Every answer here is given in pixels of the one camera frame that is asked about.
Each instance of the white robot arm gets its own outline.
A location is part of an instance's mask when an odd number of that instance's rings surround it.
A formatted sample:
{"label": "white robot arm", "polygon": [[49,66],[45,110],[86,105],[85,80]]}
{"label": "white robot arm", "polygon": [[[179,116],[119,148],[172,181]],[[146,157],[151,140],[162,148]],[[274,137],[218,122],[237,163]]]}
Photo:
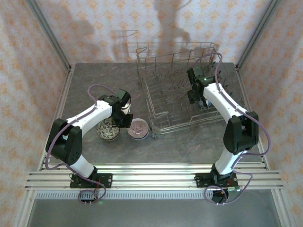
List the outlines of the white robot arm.
{"label": "white robot arm", "polygon": [[238,110],[256,120],[258,120],[258,115],[255,112],[248,113],[247,110],[239,106],[226,93],[220,83],[217,86],[214,77],[201,76],[203,72],[200,67],[190,68],[187,75],[192,85],[192,90],[187,93],[190,103],[202,101],[207,107],[206,100],[208,100],[219,111],[227,124],[223,137],[225,149],[219,160],[213,165],[210,174],[196,174],[195,179],[201,181],[205,187],[209,185],[229,187],[231,179],[236,176],[232,170],[233,164],[241,154],[247,153],[258,143],[258,125],[243,116]]}
{"label": "white robot arm", "polygon": [[48,138],[46,151],[48,151],[50,144],[59,131],[68,123],[74,122],[57,139],[51,155],[66,163],[83,177],[96,180],[96,168],[82,155],[82,137],[100,121],[109,117],[112,118],[113,126],[129,128],[133,119],[133,115],[128,114],[131,104],[127,102],[130,99],[131,97],[126,91],[119,90],[116,96],[100,97],[97,105],[92,105],[79,115],[67,120],[55,120]]}

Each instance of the wire dish rack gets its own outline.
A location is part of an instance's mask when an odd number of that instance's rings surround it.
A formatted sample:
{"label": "wire dish rack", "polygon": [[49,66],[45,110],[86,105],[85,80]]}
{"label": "wire dish rack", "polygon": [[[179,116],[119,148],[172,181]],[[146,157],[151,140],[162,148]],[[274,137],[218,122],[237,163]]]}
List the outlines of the wire dish rack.
{"label": "wire dish rack", "polygon": [[[202,67],[205,76],[214,76],[215,55],[199,59],[208,53],[214,53],[213,43],[200,43],[198,48],[176,52],[163,56],[146,58],[148,48],[139,48],[137,70],[149,110],[152,135],[165,134],[186,129],[190,126],[216,123],[223,120],[213,105],[208,108],[200,104],[191,105],[187,92],[191,90],[186,71],[192,67]],[[219,81],[231,97],[244,106],[238,79],[232,78],[220,65]]]}

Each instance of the cable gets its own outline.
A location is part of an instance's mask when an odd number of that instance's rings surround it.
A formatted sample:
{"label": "cable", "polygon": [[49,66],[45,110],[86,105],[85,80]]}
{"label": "cable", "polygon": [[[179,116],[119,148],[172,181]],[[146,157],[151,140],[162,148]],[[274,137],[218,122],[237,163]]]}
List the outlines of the cable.
{"label": "cable", "polygon": [[98,187],[99,187],[99,184],[97,184],[97,186],[96,186],[96,188],[95,188],[95,190],[94,190],[94,193],[95,193],[95,191],[98,189]]}
{"label": "cable", "polygon": [[[45,167],[46,167],[47,170],[54,170],[54,169],[57,169],[57,168],[60,167],[60,166],[66,166],[69,170],[71,170],[74,174],[76,174],[77,176],[79,176],[79,177],[82,178],[83,180],[89,181],[89,182],[92,182],[92,183],[96,183],[97,185],[101,186],[101,187],[104,189],[104,192],[103,192],[102,196],[100,196],[99,198],[95,199],[93,202],[90,202],[90,204],[96,203],[96,202],[100,201],[100,200],[104,197],[104,195],[105,195],[105,193],[106,193],[106,188],[105,188],[105,186],[104,186],[103,184],[101,184],[101,183],[99,183],[99,182],[97,182],[97,181],[90,180],[90,179],[88,179],[88,178],[86,178],[86,177],[84,177],[84,176],[78,174],[78,173],[75,172],[70,166],[68,166],[68,165],[65,164],[65,163],[58,164],[58,165],[56,165],[56,166],[54,166],[54,167],[50,167],[48,164],[49,164],[49,158],[50,158],[52,149],[53,149],[53,147],[54,147],[56,141],[58,140],[58,138],[62,135],[62,133],[63,133],[68,127],[70,127],[72,124],[74,124],[76,121],[78,121],[78,120],[80,120],[80,119],[82,119],[82,118],[84,118],[84,117],[90,115],[90,114],[91,114],[92,112],[94,112],[95,109],[97,108],[97,100],[96,100],[96,98],[90,93],[90,90],[91,90],[93,87],[103,87],[103,88],[107,89],[108,91],[110,91],[111,93],[114,94],[114,92],[113,92],[111,89],[109,89],[108,87],[106,87],[106,86],[104,86],[104,85],[99,85],[99,84],[93,84],[93,85],[91,85],[91,86],[88,88],[87,93],[88,93],[88,95],[91,97],[91,99],[94,101],[94,103],[95,103],[94,107],[93,107],[90,111],[88,111],[87,113],[85,113],[84,115],[78,117],[78,119],[75,119],[75,120],[73,120],[73,121],[67,123],[67,125],[65,125],[65,126],[58,132],[58,134],[55,136],[55,138],[54,138],[53,141],[51,142],[51,145],[50,145],[49,148],[48,148],[48,151],[47,151],[47,154],[46,154],[46,158],[45,158]],[[94,193],[92,190],[89,190],[89,189],[83,190],[83,191],[81,191],[81,192],[79,193],[79,195],[78,195],[78,201],[79,201],[80,203],[82,203],[82,204],[85,205],[86,202],[82,202],[82,201],[80,200],[80,196],[81,196],[81,194],[82,194],[83,192],[91,192],[91,193],[93,193],[94,195],[95,195],[95,193]]]}
{"label": "cable", "polygon": [[126,110],[132,103],[132,97],[129,97],[129,105],[125,108],[121,108],[121,110]]}
{"label": "cable", "polygon": [[265,133],[266,135],[266,138],[268,140],[268,147],[267,147],[267,150],[264,152],[264,153],[260,153],[260,154],[253,154],[253,153],[245,153],[245,154],[240,154],[239,157],[234,161],[233,165],[232,165],[232,171],[236,174],[243,174],[243,175],[249,175],[250,176],[250,179],[248,180],[247,184],[244,186],[243,190],[240,192],[240,194],[238,195],[237,198],[235,198],[234,200],[230,201],[230,202],[224,202],[224,203],[216,203],[216,202],[213,202],[211,200],[209,200],[207,197],[206,197],[206,191],[212,187],[216,187],[218,189],[220,189],[224,194],[224,190],[221,188],[221,187],[218,187],[218,186],[215,186],[215,185],[211,185],[211,186],[208,186],[205,188],[205,191],[204,191],[204,197],[205,199],[214,204],[214,205],[225,205],[225,204],[231,204],[233,202],[235,202],[236,200],[238,200],[242,194],[244,193],[244,191],[246,190],[246,188],[248,187],[248,185],[250,184],[252,178],[253,178],[253,175],[252,173],[242,173],[242,172],[238,172],[236,170],[234,170],[235,166],[237,165],[237,163],[240,161],[241,158],[243,158],[243,156],[245,155],[253,155],[253,156],[263,156],[263,155],[266,155],[270,150],[271,150],[271,147],[272,147],[272,143],[271,143],[271,138],[270,138],[270,135],[267,131],[267,129],[263,126],[263,124],[261,124],[259,121],[257,121],[256,119],[254,119],[253,117],[249,116],[248,114],[246,114],[245,112],[241,111],[240,109],[237,108],[237,106],[222,92],[222,90],[220,89],[219,87],[219,81],[218,81],[218,68],[220,66],[220,64],[222,63],[222,54],[218,53],[218,52],[214,52],[214,53],[209,53],[209,54],[205,54],[203,56],[201,56],[200,58],[198,58],[198,60],[194,63],[197,64],[197,62],[199,60],[201,60],[202,58],[204,57],[208,57],[208,56],[212,56],[216,54],[218,57],[219,57],[219,62],[218,64],[216,65],[216,68],[214,70],[214,78],[215,78],[215,81],[216,81],[216,85],[217,85],[217,89],[219,90],[220,94],[224,97],[224,99],[235,109],[237,110],[239,113],[241,113],[242,115],[244,115],[245,117],[247,117],[248,119],[252,120],[254,123],[256,123],[262,130],[263,132]]}

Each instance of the metal grate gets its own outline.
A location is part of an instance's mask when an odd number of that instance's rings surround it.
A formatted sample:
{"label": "metal grate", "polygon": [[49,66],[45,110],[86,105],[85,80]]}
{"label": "metal grate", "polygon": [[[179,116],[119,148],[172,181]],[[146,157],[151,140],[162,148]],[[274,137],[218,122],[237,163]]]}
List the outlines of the metal grate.
{"label": "metal grate", "polygon": [[[187,96],[192,89],[186,73],[190,67],[200,66],[205,77],[214,76],[213,60],[216,56],[200,59],[202,55],[216,52],[212,43],[201,43],[199,48],[149,58],[144,58],[146,50],[137,49],[137,69],[153,135],[223,120],[213,105],[208,108],[191,105]],[[224,64],[221,64],[219,71],[219,82],[236,102],[244,106],[239,82],[229,75]]]}
{"label": "metal grate", "polygon": [[[38,191],[36,199],[77,199],[80,191]],[[206,193],[212,198],[213,192]],[[92,193],[84,192],[81,199],[93,199]],[[204,191],[107,191],[104,199],[109,200],[177,200],[177,199],[204,199]]]}

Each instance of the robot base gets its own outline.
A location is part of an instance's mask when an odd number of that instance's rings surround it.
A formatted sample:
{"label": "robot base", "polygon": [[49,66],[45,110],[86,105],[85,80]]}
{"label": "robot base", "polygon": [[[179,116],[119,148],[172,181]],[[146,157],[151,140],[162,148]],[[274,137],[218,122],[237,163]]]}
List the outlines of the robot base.
{"label": "robot base", "polygon": [[237,190],[239,187],[237,175],[234,172],[231,172],[228,174],[228,176],[221,175],[221,178],[217,177],[213,170],[210,173],[197,173],[195,176],[195,181],[197,188],[206,188],[211,185],[216,185],[221,188],[234,187],[235,190]]}
{"label": "robot base", "polygon": [[[98,174],[93,173],[91,176],[91,180],[100,181],[106,188],[112,187],[113,175],[112,174]],[[91,183],[89,181],[83,180],[79,176],[73,174],[71,176],[71,184],[70,188],[96,188],[96,183]]]}
{"label": "robot base", "polygon": [[214,195],[212,197],[212,201],[214,201],[215,203],[223,203],[226,202],[228,200],[229,197],[229,193],[228,190],[224,189],[225,194],[226,194],[226,198],[224,193],[221,190],[216,190],[213,191]]}

